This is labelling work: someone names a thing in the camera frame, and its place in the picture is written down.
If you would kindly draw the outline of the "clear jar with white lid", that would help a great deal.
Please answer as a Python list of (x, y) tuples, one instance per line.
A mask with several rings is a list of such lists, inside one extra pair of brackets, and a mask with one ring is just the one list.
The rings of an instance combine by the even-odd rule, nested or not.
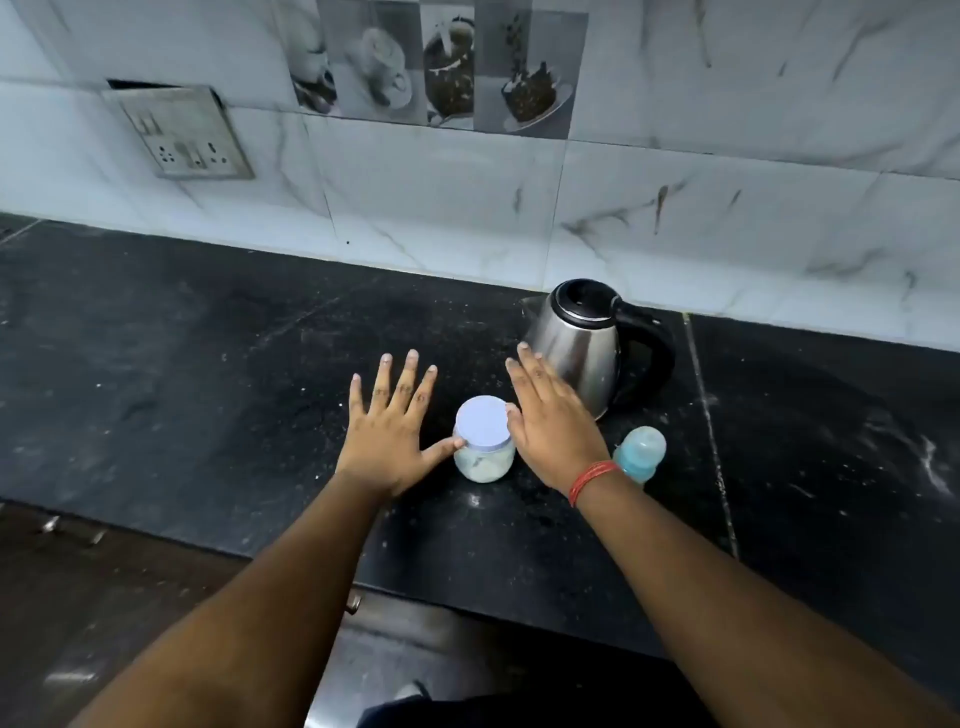
[(458, 409), (453, 435), (462, 440), (462, 447), (453, 460), (467, 480), (492, 483), (510, 471), (517, 449), (507, 426), (506, 405), (497, 396), (481, 394)]

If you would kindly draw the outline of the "person's right hand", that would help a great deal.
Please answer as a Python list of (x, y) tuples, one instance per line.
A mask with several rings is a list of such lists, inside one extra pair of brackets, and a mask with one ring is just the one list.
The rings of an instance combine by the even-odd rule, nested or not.
[(558, 391), (535, 391), (518, 355), (506, 360), (506, 370), (525, 421), (526, 448), (516, 450), (544, 485), (568, 498), (586, 467), (613, 460), (595, 418), (558, 373)]

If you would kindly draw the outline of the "person's left forearm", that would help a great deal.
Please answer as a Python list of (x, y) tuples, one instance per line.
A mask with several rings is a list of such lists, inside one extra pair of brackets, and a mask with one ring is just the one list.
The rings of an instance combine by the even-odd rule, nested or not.
[(271, 546), (149, 645), (69, 728), (304, 728), (393, 485), (338, 472)]

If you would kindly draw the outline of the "grey wall socket plate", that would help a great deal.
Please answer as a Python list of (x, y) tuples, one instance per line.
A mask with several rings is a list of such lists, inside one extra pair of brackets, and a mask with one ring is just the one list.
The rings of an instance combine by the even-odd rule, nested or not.
[(176, 181), (256, 176), (211, 86), (111, 79), (102, 97), (131, 125), (156, 176)]

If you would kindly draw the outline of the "person's right forearm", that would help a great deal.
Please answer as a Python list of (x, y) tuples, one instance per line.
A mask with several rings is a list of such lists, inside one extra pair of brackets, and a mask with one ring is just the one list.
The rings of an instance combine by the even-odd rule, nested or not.
[(623, 472), (578, 509), (724, 728), (960, 728), (879, 652), (718, 549)]

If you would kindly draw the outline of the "decorative cup picture tile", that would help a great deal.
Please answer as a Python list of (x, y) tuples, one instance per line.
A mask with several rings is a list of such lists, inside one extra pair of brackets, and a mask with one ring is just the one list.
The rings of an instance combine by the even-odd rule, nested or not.
[(566, 0), (272, 0), (307, 113), (545, 140), (570, 133), (590, 16)]

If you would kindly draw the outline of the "blue baby bottle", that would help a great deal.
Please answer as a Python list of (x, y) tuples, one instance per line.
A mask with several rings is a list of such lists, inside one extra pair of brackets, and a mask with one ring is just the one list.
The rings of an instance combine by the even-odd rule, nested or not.
[(613, 461), (631, 480), (645, 486), (666, 456), (666, 437), (653, 426), (631, 430), (613, 451)]

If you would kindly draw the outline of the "person's left hand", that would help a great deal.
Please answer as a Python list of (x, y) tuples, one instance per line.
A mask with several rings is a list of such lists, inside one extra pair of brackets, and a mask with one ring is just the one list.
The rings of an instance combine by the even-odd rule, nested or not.
[(431, 365), (423, 376), (416, 370), (407, 411), (393, 411), (397, 384), (391, 380), (393, 364), (390, 353), (381, 355), (369, 402), (364, 401), (366, 418), (353, 429), (347, 425), (332, 478), (332, 482), (361, 487), (379, 499), (403, 493), (433, 471), (422, 467), (422, 451), (428, 446), (422, 447), (421, 434), (438, 369)]

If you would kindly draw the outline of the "red thread wristband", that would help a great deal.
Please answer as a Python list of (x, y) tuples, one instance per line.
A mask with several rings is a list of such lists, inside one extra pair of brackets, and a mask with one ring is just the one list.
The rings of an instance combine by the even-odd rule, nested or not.
[(580, 474), (577, 475), (568, 490), (567, 500), (569, 505), (573, 508), (576, 508), (582, 491), (584, 491), (584, 489), (595, 480), (604, 478), (610, 474), (622, 474), (621, 467), (619, 467), (618, 463), (612, 459), (594, 462), (586, 467)]

